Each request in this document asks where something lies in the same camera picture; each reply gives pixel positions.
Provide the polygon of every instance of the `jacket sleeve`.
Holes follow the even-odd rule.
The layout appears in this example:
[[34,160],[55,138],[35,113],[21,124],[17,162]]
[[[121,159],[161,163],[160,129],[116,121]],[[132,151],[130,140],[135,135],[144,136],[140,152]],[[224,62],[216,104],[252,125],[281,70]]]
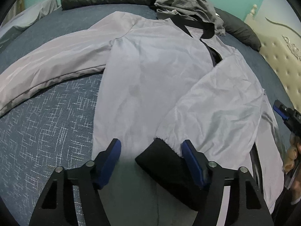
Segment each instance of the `jacket sleeve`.
[[0,116],[39,90],[105,68],[114,40],[137,16],[112,13],[87,30],[55,38],[9,66],[0,75]]

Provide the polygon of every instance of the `tufted headboard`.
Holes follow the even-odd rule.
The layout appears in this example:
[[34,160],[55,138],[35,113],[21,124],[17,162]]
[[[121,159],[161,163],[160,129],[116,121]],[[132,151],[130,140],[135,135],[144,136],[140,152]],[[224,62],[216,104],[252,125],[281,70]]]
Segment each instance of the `tufted headboard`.
[[288,27],[266,18],[265,22],[254,19],[254,5],[245,23],[261,41],[260,54],[278,75],[294,107],[301,110],[301,36]]

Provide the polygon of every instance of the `headboard finial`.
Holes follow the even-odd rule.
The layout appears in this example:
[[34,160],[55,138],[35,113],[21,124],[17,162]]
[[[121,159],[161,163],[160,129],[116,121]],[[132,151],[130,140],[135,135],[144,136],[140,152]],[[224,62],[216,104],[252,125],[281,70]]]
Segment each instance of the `headboard finial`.
[[255,15],[255,13],[256,13],[256,9],[257,9],[257,5],[256,4],[254,4],[253,5],[253,8],[251,9],[251,11],[250,11],[250,14],[252,15],[252,16],[254,16]]

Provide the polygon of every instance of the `bed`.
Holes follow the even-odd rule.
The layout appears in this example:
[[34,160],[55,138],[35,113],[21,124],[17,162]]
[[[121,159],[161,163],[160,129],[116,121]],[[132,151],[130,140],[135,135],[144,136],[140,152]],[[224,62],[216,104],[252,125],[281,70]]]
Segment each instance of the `bed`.
[[[156,19],[155,12],[143,5],[110,4],[67,11],[58,9],[5,48],[0,54],[0,73],[53,38],[87,29],[114,11]],[[252,18],[247,18],[246,23],[257,32],[248,19]],[[271,104],[279,99],[288,107],[293,107],[293,104],[296,108],[301,106],[289,94],[290,88],[283,87],[287,85],[282,77],[279,79],[276,69],[262,57],[264,55],[267,59],[264,42],[261,55],[229,34],[219,38],[243,54]],[[69,169],[90,160],[94,109],[101,79],[102,74],[97,73],[53,85],[0,118],[0,196],[21,226],[28,225],[39,194],[55,167],[62,165]],[[276,115],[276,119],[282,143],[288,147],[290,132],[280,117]],[[281,153],[285,152],[284,146],[278,147]],[[74,194],[78,221],[84,225],[78,191],[75,190]]]

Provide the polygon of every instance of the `metal screw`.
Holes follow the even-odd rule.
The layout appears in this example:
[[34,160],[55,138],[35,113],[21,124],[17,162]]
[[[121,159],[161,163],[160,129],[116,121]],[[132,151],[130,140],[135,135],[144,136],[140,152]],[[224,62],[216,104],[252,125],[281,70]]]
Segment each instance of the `metal screw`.
[[246,173],[246,172],[248,172],[248,168],[246,168],[246,167],[241,167],[241,168],[240,168],[240,171],[242,171],[243,173]]
[[56,172],[61,172],[62,170],[63,170],[63,167],[57,167],[57,168],[55,169]]
[[214,162],[214,161],[209,161],[208,165],[210,167],[216,167],[217,166],[216,162]]
[[93,167],[93,166],[94,166],[94,161],[88,161],[88,162],[86,163],[86,166],[87,166],[87,167]]

